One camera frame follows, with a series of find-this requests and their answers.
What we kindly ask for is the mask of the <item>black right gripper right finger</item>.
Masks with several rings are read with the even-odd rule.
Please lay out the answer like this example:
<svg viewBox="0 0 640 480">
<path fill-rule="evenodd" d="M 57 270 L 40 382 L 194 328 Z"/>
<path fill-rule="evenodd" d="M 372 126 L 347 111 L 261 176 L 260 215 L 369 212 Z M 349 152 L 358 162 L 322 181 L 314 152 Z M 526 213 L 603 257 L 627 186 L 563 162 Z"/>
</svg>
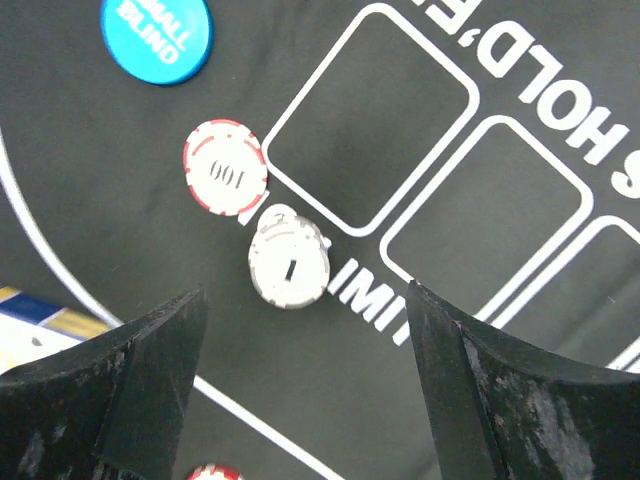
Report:
<svg viewBox="0 0 640 480">
<path fill-rule="evenodd" d="M 406 300 L 442 478 L 638 478 L 637 374 L 536 347 L 416 281 Z"/>
</svg>

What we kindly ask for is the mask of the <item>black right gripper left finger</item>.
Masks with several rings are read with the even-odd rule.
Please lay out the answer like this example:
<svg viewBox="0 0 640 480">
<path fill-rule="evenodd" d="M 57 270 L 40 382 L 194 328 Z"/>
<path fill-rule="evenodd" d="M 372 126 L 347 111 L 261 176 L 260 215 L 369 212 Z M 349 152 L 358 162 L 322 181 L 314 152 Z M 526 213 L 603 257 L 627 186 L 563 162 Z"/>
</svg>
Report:
<svg viewBox="0 0 640 480">
<path fill-rule="evenodd" d="M 207 322 L 195 289 L 3 373 L 2 478 L 170 478 Z"/>
</svg>

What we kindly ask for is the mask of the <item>red poker chip stack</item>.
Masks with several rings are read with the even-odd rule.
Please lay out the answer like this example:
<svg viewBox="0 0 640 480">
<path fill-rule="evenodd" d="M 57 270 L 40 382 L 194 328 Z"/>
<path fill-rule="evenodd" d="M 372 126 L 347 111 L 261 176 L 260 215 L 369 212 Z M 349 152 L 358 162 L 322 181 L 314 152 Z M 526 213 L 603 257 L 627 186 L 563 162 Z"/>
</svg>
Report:
<svg viewBox="0 0 640 480">
<path fill-rule="evenodd" d="M 187 480 L 244 480 L 236 469 L 219 463 L 208 463 L 196 467 Z"/>
</svg>

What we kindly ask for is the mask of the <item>blue playing card box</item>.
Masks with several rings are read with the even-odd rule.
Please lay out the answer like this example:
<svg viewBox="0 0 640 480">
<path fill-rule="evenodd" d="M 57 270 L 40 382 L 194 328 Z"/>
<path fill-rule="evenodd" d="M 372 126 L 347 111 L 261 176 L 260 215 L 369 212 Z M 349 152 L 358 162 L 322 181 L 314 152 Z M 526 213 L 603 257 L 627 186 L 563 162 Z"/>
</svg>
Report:
<svg viewBox="0 0 640 480">
<path fill-rule="evenodd" d="M 102 320 L 1 286 L 1 373 L 95 338 Z"/>
</svg>

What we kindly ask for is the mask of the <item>grey 1 poker chip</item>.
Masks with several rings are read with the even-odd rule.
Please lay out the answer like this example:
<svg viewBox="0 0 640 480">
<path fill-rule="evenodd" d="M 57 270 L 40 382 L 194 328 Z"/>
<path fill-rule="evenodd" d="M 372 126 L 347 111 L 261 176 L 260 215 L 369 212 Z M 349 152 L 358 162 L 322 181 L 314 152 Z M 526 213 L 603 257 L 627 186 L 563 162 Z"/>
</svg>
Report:
<svg viewBox="0 0 640 480">
<path fill-rule="evenodd" d="M 315 303 L 329 284 L 328 248 L 311 220 L 284 204 L 268 207 L 248 251 L 254 289 L 267 303 L 285 310 Z"/>
</svg>

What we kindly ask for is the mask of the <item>red 100 poker chip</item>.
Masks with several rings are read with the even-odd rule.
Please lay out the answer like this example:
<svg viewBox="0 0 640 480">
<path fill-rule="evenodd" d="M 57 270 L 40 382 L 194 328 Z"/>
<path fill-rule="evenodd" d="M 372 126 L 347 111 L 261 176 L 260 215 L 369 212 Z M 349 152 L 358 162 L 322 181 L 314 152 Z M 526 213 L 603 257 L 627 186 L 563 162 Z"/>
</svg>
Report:
<svg viewBox="0 0 640 480">
<path fill-rule="evenodd" d="M 235 120 L 219 118 L 198 125 L 185 141 L 182 166 L 195 201 L 215 215 L 240 215 L 266 191 L 268 167 L 260 142 Z"/>
</svg>

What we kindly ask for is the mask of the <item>blue small blind button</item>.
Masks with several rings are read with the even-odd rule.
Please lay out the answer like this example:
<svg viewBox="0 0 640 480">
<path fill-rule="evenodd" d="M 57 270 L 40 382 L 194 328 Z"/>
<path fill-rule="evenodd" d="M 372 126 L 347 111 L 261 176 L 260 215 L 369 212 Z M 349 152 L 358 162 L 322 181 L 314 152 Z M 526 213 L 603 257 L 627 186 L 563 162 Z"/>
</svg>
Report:
<svg viewBox="0 0 640 480">
<path fill-rule="evenodd" d="M 129 75 L 153 85 L 189 80 L 206 63 L 214 37 L 201 0 L 107 0 L 100 27 L 108 52 Z"/>
</svg>

